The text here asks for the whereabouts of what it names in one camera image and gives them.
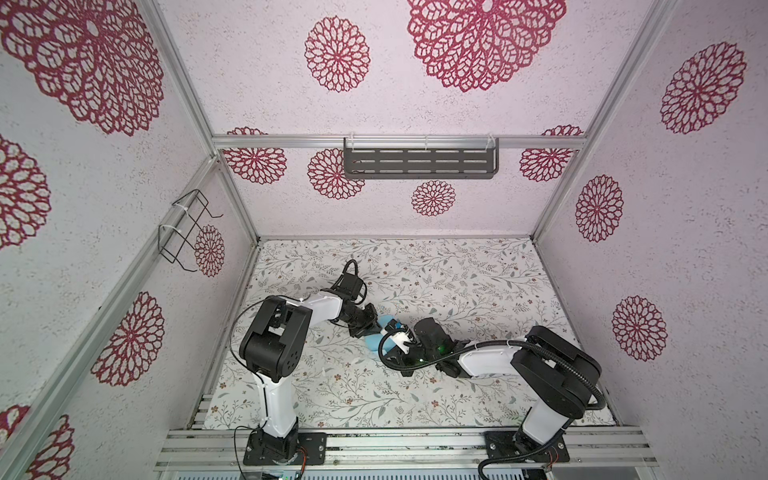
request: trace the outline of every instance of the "floral tablecloth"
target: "floral tablecloth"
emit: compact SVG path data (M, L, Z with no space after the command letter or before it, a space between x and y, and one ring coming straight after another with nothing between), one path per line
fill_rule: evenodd
M454 339L510 339L544 325L577 344L531 242L521 239L271 240L243 308L270 294L327 288L350 258L379 314L409 325L432 316ZM235 328L236 351L250 321L245 315ZM205 428L258 426L258 385L228 353ZM427 368L402 377L331 323L310 329L293 386L304 428L518 425L537 400L519 376L453 379ZM615 424L607 409L576 423Z

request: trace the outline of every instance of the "aluminum frame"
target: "aluminum frame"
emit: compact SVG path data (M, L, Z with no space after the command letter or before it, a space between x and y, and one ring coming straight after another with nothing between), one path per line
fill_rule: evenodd
M237 148L237 147L285 147L285 148L323 148L323 147L343 147L344 135L265 135L265 136L239 136L239 135L212 135L210 130L210 124L208 123L205 113L200 106L199 99L195 94L191 81L188 77L187 71L184 68L184 64L181 61L178 49L173 42L172 37L169 34L167 25L163 19L161 10L155 0L137 0L137 6L142 14L144 21L153 36L153 39L158 46L158 50L161 53L161 57L166 65L167 73L169 74L171 81L177 87L177 93L181 96L182 104L184 105L187 114L189 115L196 132L198 133L203 145L208 149L211 157L203 162L190 183L187 185L185 191L193 190L199 187L211 172L213 166L217 163L219 158L218 150L221 148ZM500 148L568 148L572 150L580 150L579 153L569 162L566 167L563 178L558 183L558 187L552 195L545 211L542 213L538 224L535 228L533 239L538 241L541 236L546 233L548 226L551 224L551 220L561 207L563 200L570 193L574 181L578 178L579 174L583 171L587 165L591 152L595 149L599 140L605 135L607 126L615 116L618 105L626 97L634 80L640 73L640 70L647 60L651 49L658 41L661 33L664 31L667 23L670 20L671 13L674 7L677 5L677 0L656 0L652 6L648 16L646 17L640 33L636 37L630 52L624 59L614 82L612 83L608 94L601 103L598 113L595 119L591 122L586 137L545 137L538 135L512 135L502 136L499 138L498 147ZM355 139L357 147L433 147L433 148L482 148L487 144L487 137L480 136L464 136L464 137L443 137L443 136L370 136L370 137L357 137ZM237 193L237 189L232 181L231 172L227 168L227 174L230 181L225 182L228 186L228 194L230 199L233 199L233 203L237 206L237 214L243 221L243 224L247 226L247 232L251 237L254 244L258 241L256 228L253 226L253 221L245 208L240 195ZM166 214L163 223L175 223L180 220L182 213L180 209L171 208ZM106 343L108 337L114 332L114 329L119 324L123 312L128 308L129 304L141 288L141 284L146 280L147 276L151 273L155 261L157 259L157 251L155 249L155 236L151 235L146 244L142 247L139 255L129 266L126 273L122 276L118 284L111 291L109 297L105 300L102 308L97 312L94 318L86 327L85 332L81 335L65 359L57 368L55 374L46 382L43 390L33 402L29 413L25 416L22 423L17 428L16 433L6 443L2 457L0 457L0 477L2 478L20 478L24 475L26 468L32 461L37 451L42 447L43 442L48 436L51 428L58 420L61 411L67 405L68 400L74 394L77 386L83 377L83 372L95 360L98 353L101 351L101 347ZM620 435L621 432L626 432L621 429L627 427L608 427L609 435ZM571 440L574 440L583 433L581 429L590 429L589 435L593 435L596 432L596 427L571 427L566 433L566 442L570 445ZM400 429L398 434L398 445L402 445L403 442L409 442L413 438L428 439L431 444L434 443L435 437L438 436L437 429L425 429L427 432L412 432L409 433ZM413 448L404 453L404 451L394 453L400 454L400 456L409 457L410 460L401 462L400 460L394 461L391 457L394 455L386 455L387 452L392 452L391 448L394 445L386 446L386 450L382 449L383 445L370 447L345 447L345 449L331 450L328 452L328 456L333 462L334 455L339 458L339 462L348 462L350 465L354 465L354 468L382 468L384 465L391 465L393 468L413 468L413 462L416 458L419 459L419 467L431 468L435 462L434 458L437 458L437 462L440 465L451 465L453 468L474 466L475 460L482 457L479 452L480 445L484 445L482 440L482 434L480 432L470 432L471 429L460 429L460 432L449 433L445 438L440 439L437 443L454 442L448 439L451 436L458 436L463 439L470 438L474 435L474 439L471 440L471 445L465 445L469 447L470 455L457 455L457 450L450 449L425 449L424 445L421 445L421 455L416 455ZM389 435L389 432L379 432L378 429L365 429L363 430L368 437L375 435ZM350 434L360 433L359 430L350 430ZM207 440L213 438L213 435L229 435L227 442L231 442L231 432L228 431L210 431L210 432L194 432L190 430L169 432L170 437L176 435L180 440L195 440L195 437L191 434L199 435L200 437L210 437ZM332 436L332 442L329 443L329 447L336 448L333 442L343 442L345 437L343 431L336 430ZM634 441L639 441L638 435L629 435L636 437ZM244 445L246 432L241 432L238 435L238 442L240 445ZM597 437L607 437L606 435L595 435ZM358 445L360 437L349 437L353 439L353 444ZM610 438L601 438L601 444L604 444ZM183 452L176 452L172 447L169 449L164 448L160 458L167 458L165 462L169 464L182 465L184 460L181 458ZM221 458L222 462L227 462L226 456L222 455L222 451L226 449L223 447L220 450L217 447L206 447L204 452L194 452L194 458L207 458L208 456L215 456ZM373 448L373 450L359 450L360 448ZM343 453L331 453L331 452L353 452L353 454ZM556 465L557 468L563 466L579 466L584 465L630 465L630 466L657 466L655 458L646 456L645 454L652 455L650 448L647 447L644 437L642 437L642 443L640 445L629 445L628 449L606 449L599 445L592 445L585 448L584 451L577 451L571 449L572 456L576 459L576 462L569 464ZM606 455L608 458L616 458L616 460L604 460L599 459L597 462L579 462L582 457L587 458L590 454ZM523 466L530 468L537 464L517 464L513 466ZM163 466L159 471L167 470ZM229 461L227 467L235 468L235 464ZM509 465L500 465L499 468L508 468Z
M605 136L608 126L616 116L619 107L629 94L632 85L640 76L643 66L650 57L654 46L666 31L679 0L655 0L635 36L632 46L619 67L608 92L598 108L598 112L587 127L587 141L565 166L563 175L549 198L544 211L536 222L532 238L538 242L547 232L552 221L562 208L565 199L573 190L574 183L589 164L592 152Z
M499 148L568 148L578 150L587 141L582 136L551 135L224 135L213 136L216 148L440 148L483 149L497 140Z
M307 429L325 432L326 464L313 470L477 468L487 458L483 434L508 431L506 428L424 428L424 429ZM172 430L157 457L156 472L237 470L233 435L238 458L242 458L248 430ZM564 442L571 461L555 469L628 466L655 467L658 462L639 427L570 427ZM540 468L544 463L494 464L488 472L507 468ZM243 466L244 471L262 467ZM263 467L264 471L294 470L283 465Z
M187 116L189 117L194 130L197 132L200 142L206 148L209 155L216 157L221 161L221 164L229 177L229 180L225 182L225 191L233 201L235 211L237 212L238 217L240 217L242 224L246 227L246 232L251 239L251 243L257 243L259 236L256 227L248 213L248 209L243 203L242 197L237 191L237 187L232 178L232 172L230 172L229 167L227 167L227 162L223 161L218 149L214 146L210 123L200 104L199 97L192 86L192 81L189 78L187 69L184 67L184 62L181 60L178 47L176 46L173 37L170 35L170 30L168 29L159 4L156 0L135 0L135 3L155 45L157 46L160 57L163 59L165 73L176 88L176 93L181 99L181 104L184 106L184 110L187 112Z

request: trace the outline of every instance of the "red floral medallion pattern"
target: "red floral medallion pattern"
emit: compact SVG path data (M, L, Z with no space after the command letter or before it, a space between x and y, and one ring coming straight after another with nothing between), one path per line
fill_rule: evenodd
M238 127L229 135L266 135L250 127ZM286 173L286 156L282 148L230 148L222 154L232 171L255 184L277 182Z
M453 206L456 192L444 181L430 180L419 185L411 196L411 205L425 217L444 214Z
M224 240L213 225L206 225L194 242L194 259L205 276L216 276L224 265Z
M310 159L307 176L315 190L328 198L341 200L357 195L365 180L350 180L344 176L344 153L338 148L327 148Z
M622 300L616 305L613 325L621 349L637 360L653 360L667 346L667 324L646 298L628 296Z
M51 191L37 161L0 135L0 250L45 225Z
M131 0L0 0L0 39L79 121L133 135L160 114L163 70Z
M29 406L23 405L14 405L0 412L0 452L27 412L29 412Z
M157 299L141 292L126 313L109 343L101 351L91 373L99 383L126 386L149 370L163 346L163 310Z
M711 124L736 98L745 70L744 52L735 44L724 41L698 51L672 76L661 98L661 121L676 134Z
M366 37L357 25L339 17L315 24L304 42L306 66L331 91L349 91L366 77L371 63Z
M619 226L624 200L619 183L607 175L588 181L576 202L576 226L587 240L599 242Z
M408 0L414 55L445 87L488 90L528 67L565 0Z
M29 465L25 480L61 480L69 472L69 461L74 452L72 436L74 429L69 425L69 415L62 415L56 430L45 439L42 450Z
M558 125L546 130L542 135L566 136L583 133L583 130L573 125ZM552 180L560 177L573 153L573 150L567 148L528 148L520 158L520 171L524 177L537 182Z

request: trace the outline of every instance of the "robotic arm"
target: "robotic arm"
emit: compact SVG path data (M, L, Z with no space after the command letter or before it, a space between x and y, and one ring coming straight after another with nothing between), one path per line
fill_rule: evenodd
M549 449L574 420L583 418L586 410L605 407L605 398L595 386L600 364L544 326L531 328L525 340L468 342L451 339L433 318L425 318L413 329L391 320L382 334L379 359L404 376L429 366L454 378L518 373L539 396L518 431L504 442L511 446L505 449L510 455L480 463L478 472L484 480L482 469L492 463L550 460ZM396 347L385 353L389 338ZM589 403L592 396L596 403ZM488 436L486 442L492 443Z
M263 301L239 350L246 367L262 383L265 400L264 425L252 433L247 449L253 451L251 458L262 463L249 462L247 454L246 465L296 460L301 439L290 375L301 358L308 329L327 320L344 322L355 338L381 334L379 359L404 376L434 366L455 378L517 373L531 385L540 400L518 431L503 442L511 445L503 449L509 455L499 449L502 455L496 452L495 458L481 462L483 479L482 468L490 463L548 461L548 452L571 422L581 419L586 410L605 407L595 386L601 374L597 361L544 326L534 326L525 340L485 342L453 340L433 318L420 320L412 329L393 319L381 329L375 307L370 303L359 307L366 298L364 288L357 262L350 260L329 289L306 299L269 296ZM596 403L589 403L592 396Z
M354 266L352 273L347 271L350 265ZM363 288L366 290L358 300ZM290 375L301 359L307 331L321 322L342 321L355 338L379 333L376 308L370 303L364 309L359 307L366 295L357 262L350 260L329 289L299 300L268 296L261 303L238 352L264 388L264 424L249 439L249 452L255 452L243 460L246 465L255 465L250 463L251 457L278 463L296 459L300 437Z

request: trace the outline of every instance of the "wall-mounted rack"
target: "wall-mounted rack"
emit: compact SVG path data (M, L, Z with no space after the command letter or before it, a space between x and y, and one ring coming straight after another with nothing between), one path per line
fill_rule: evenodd
M192 216L190 214L190 209L195 205L195 202L198 202L202 208L200 209L200 212L196 216ZM184 266L184 264L179 259L179 254L181 253L181 250L184 248L184 245L189 245L192 250L195 250L194 245L190 243L189 236L194 231L194 228L197 227L198 230L202 231L203 227L200 226L198 221L200 220L200 217L203 216L203 213L208 214L211 218L221 218L223 214L221 215L213 215L210 210L208 210L208 199L205 197L203 192L200 190L191 190L190 192L186 193L182 197L180 197L178 200L173 202L174 207L178 207L182 210L184 210L184 215L179 219L178 222L175 223L175 225L169 225L167 223L162 223L157 226L157 251L160 252L160 255L163 256L165 260L168 260L170 263L178 263L181 265L181 268L186 270L187 272L197 272L197 270L191 270ZM179 226L181 224L181 221L184 218L189 218L192 220L192 224L190 225L190 229L188 232L184 233L179 229ZM167 237L165 242L162 241L163 233L166 229L171 229L170 236ZM179 245L178 249L176 249L176 252L172 252L168 250L166 247L171 242L172 239L174 239L176 236L179 236L181 238L181 245Z
M487 137L481 148L405 145L390 148L360 147L356 138L344 139L344 173L357 180L489 179L498 172L498 139Z

